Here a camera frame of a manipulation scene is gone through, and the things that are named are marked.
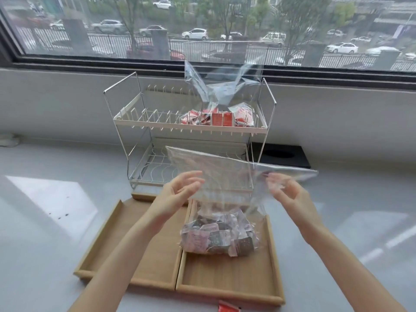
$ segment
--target wooden tray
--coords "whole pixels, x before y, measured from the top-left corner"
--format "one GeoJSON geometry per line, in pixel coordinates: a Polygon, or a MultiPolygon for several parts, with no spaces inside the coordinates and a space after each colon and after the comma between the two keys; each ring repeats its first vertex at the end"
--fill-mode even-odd
{"type": "MultiPolygon", "coordinates": [[[[192,201],[190,218],[196,213],[192,201]]],[[[182,253],[176,291],[218,299],[282,305],[284,294],[269,216],[262,221],[262,247],[247,257],[182,253]]]]}
{"type": "MultiPolygon", "coordinates": [[[[91,279],[127,231],[145,213],[154,195],[132,194],[121,200],[101,227],[95,240],[85,253],[74,274],[91,279]]],[[[159,289],[175,290],[182,249],[179,247],[180,229],[187,222],[190,208],[184,208],[169,219],[162,230],[149,243],[130,284],[159,289]]]]}

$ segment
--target black iron fence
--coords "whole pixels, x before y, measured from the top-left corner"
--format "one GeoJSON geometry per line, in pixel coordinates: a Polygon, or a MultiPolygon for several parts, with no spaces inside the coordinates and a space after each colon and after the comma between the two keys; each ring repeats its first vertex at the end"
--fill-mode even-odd
{"type": "MultiPolygon", "coordinates": [[[[76,55],[71,47],[71,42],[66,31],[52,31],[49,29],[36,29],[35,36],[30,29],[19,29],[22,44],[28,53],[42,52],[48,54],[76,55]]],[[[131,58],[132,39],[129,35],[114,34],[88,34],[92,48],[98,55],[106,55],[117,58],[131,58]]],[[[146,46],[146,50],[152,47],[150,37],[136,35],[136,43],[139,51],[146,46]]],[[[264,65],[288,65],[302,66],[304,51],[292,53],[292,57],[285,61],[285,50],[274,48],[259,42],[249,42],[246,45],[227,43],[224,41],[186,41],[184,39],[170,38],[171,52],[178,52],[191,62],[232,62],[238,57],[239,62],[264,64],[264,65]]],[[[351,68],[368,69],[376,61],[377,57],[366,54],[332,54],[324,53],[319,67],[324,68],[351,68]]],[[[416,72],[416,62],[398,60],[391,67],[392,71],[416,72]]]]}

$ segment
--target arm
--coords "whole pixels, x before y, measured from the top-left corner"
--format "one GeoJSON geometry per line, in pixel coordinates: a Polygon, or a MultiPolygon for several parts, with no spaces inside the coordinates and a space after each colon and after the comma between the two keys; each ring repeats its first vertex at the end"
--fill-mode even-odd
{"type": "Polygon", "coordinates": [[[200,171],[179,174],[161,193],[105,260],[69,312],[114,312],[152,237],[200,189],[200,171]]]}
{"type": "Polygon", "coordinates": [[[268,185],[312,246],[355,312],[406,312],[352,252],[323,225],[309,193],[283,174],[269,174],[268,185]]]}

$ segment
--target clear plastic bag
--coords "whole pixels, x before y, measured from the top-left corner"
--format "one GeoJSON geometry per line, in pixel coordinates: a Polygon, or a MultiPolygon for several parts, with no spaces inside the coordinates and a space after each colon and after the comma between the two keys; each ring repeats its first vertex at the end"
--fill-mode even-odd
{"type": "Polygon", "coordinates": [[[208,153],[166,147],[178,173],[200,170],[205,180],[192,196],[195,214],[180,234],[187,252],[245,256],[261,246],[266,212],[263,200],[270,193],[269,173],[284,173],[302,181],[318,174],[300,167],[274,166],[224,158],[208,153]]]}
{"type": "Polygon", "coordinates": [[[185,82],[198,93],[200,102],[193,109],[182,110],[181,124],[253,127],[254,101],[235,101],[234,97],[243,88],[260,85],[262,67],[254,64],[256,62],[239,68],[219,67],[202,78],[185,61],[185,82]]]}

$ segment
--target wall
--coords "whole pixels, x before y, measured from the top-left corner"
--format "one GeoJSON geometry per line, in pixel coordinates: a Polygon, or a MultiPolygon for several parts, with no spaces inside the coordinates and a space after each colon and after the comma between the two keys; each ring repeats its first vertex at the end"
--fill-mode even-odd
{"type": "MultiPolygon", "coordinates": [[[[121,78],[0,69],[0,131],[118,144],[103,90],[121,78]]],[[[142,87],[165,85],[168,90],[186,87],[178,79],[141,78],[140,82],[142,87]]],[[[414,93],[292,85],[271,85],[271,89],[278,106],[268,142],[301,145],[310,158],[414,162],[414,93]]],[[[135,79],[126,82],[109,95],[113,110],[137,92],[135,79]]],[[[169,107],[169,100],[162,102],[169,107]]],[[[268,105],[270,100],[264,98],[266,116],[268,105]]]]}

